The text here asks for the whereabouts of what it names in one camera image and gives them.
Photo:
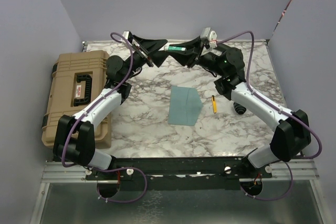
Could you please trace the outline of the green white glue stick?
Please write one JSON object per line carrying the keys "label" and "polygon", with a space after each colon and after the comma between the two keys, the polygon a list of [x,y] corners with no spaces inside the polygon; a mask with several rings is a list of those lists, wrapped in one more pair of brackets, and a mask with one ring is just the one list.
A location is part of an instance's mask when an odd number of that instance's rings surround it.
{"label": "green white glue stick", "polygon": [[164,46],[164,51],[186,51],[185,47],[178,47],[178,46]]}

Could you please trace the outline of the teal envelope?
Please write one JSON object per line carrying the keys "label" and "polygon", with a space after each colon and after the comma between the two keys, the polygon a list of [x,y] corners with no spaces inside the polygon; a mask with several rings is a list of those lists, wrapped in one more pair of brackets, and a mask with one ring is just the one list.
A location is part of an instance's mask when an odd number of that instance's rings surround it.
{"label": "teal envelope", "polygon": [[195,88],[173,86],[171,88],[168,124],[194,126],[202,110]]}

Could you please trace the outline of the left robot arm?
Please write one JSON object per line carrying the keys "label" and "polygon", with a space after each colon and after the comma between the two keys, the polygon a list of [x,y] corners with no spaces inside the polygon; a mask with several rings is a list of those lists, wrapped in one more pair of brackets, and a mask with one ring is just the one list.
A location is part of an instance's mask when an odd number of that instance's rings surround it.
{"label": "left robot arm", "polygon": [[144,65],[155,66],[154,54],[167,44],[166,39],[144,39],[129,31],[123,34],[112,32],[110,36],[129,49],[129,58],[123,60],[112,55],[107,59],[107,80],[101,93],[76,114],[63,115],[59,119],[53,147],[53,154],[61,159],[64,167],[95,168],[104,179],[115,175],[116,166],[111,155],[96,148],[95,130],[128,98],[131,85],[127,80]]}

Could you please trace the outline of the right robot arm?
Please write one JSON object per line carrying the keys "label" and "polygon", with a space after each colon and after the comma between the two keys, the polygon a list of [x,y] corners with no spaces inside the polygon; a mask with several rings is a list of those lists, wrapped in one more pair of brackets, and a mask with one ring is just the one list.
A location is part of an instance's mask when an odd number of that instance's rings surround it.
{"label": "right robot arm", "polygon": [[246,177],[254,177],[264,165],[290,161],[311,143],[307,114],[285,108],[254,89],[245,75],[240,49],[198,37],[165,46],[163,51],[183,66],[199,65],[217,75],[219,78],[214,82],[217,92],[252,112],[273,131],[269,144],[243,158],[241,171]]}

